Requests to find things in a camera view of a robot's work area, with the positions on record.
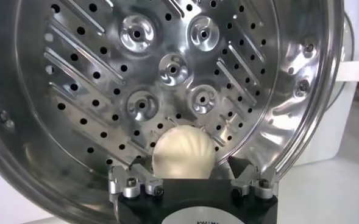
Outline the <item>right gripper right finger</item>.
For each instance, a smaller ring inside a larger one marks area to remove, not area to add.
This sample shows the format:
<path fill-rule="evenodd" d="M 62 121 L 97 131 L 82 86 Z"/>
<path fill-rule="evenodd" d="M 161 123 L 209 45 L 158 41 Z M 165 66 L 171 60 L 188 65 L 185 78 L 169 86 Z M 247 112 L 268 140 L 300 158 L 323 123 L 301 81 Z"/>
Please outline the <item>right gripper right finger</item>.
<path fill-rule="evenodd" d="M 249 195 L 251 189 L 256 197 L 269 200 L 275 196 L 277 182 L 276 169 L 269 167 L 263 172 L 246 158 L 230 156 L 227 159 L 234 179 L 231 185 L 240 190 L 242 196 Z"/>

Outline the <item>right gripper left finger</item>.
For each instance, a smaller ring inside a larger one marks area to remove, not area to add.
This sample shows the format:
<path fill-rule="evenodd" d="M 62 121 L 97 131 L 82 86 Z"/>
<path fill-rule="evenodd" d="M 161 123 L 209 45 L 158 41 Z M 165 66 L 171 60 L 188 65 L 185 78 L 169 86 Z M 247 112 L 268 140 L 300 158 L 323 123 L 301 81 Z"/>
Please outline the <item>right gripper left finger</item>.
<path fill-rule="evenodd" d="M 109 200 L 115 201 L 120 195 L 137 198 L 143 192 L 153 197 L 163 195 L 163 180 L 152 172 L 152 157 L 137 156 L 129 166 L 111 166 L 108 170 Z"/>

